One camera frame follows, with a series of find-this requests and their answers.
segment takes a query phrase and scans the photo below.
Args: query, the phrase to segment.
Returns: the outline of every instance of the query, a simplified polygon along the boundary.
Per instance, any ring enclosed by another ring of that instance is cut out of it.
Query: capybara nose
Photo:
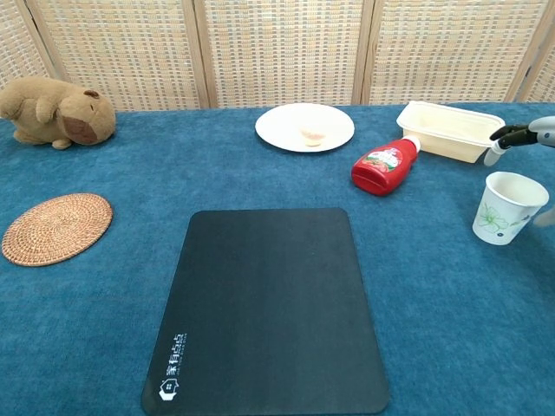
[[[73,117],[62,117],[63,127],[69,138],[80,145],[93,145],[98,138],[95,130],[86,122]]]

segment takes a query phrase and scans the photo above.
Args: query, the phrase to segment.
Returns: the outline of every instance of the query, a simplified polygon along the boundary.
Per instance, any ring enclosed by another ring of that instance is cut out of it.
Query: bottle label
[[[380,172],[391,172],[402,162],[402,153],[394,147],[372,152],[364,160],[363,163],[372,165]]]

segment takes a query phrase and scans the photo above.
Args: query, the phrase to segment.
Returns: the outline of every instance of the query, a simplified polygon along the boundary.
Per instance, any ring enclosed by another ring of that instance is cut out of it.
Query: floral print on cup
[[[483,228],[484,231],[496,234],[497,237],[503,237],[505,235],[502,232],[503,230],[506,230],[509,227],[514,227],[515,225],[522,224],[528,219],[530,219],[530,216],[526,215],[524,218],[509,224],[508,221],[501,217],[501,214],[495,208],[493,208],[492,206],[487,206],[487,204],[483,204],[480,207],[478,226]]]

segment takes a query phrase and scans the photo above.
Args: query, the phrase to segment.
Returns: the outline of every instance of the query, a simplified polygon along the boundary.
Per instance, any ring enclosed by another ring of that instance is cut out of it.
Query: woven room divider
[[[0,3],[0,40],[0,88],[20,76],[54,74],[23,2]]]
[[[362,85],[372,3],[196,0],[212,100],[219,107],[350,104]]]
[[[555,0],[6,0],[0,11],[1,83],[50,75],[120,111],[555,101]]]
[[[510,101],[549,3],[376,0],[362,103]]]
[[[519,101],[555,101],[555,26],[550,26],[538,57],[519,91]]]
[[[208,107],[193,0],[27,0],[66,81],[118,110]]]

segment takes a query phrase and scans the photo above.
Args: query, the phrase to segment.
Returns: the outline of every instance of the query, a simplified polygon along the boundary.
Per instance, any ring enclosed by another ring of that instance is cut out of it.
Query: white plastic container
[[[505,122],[495,115],[424,101],[411,101],[397,117],[403,135],[416,136],[424,152],[474,163]]]

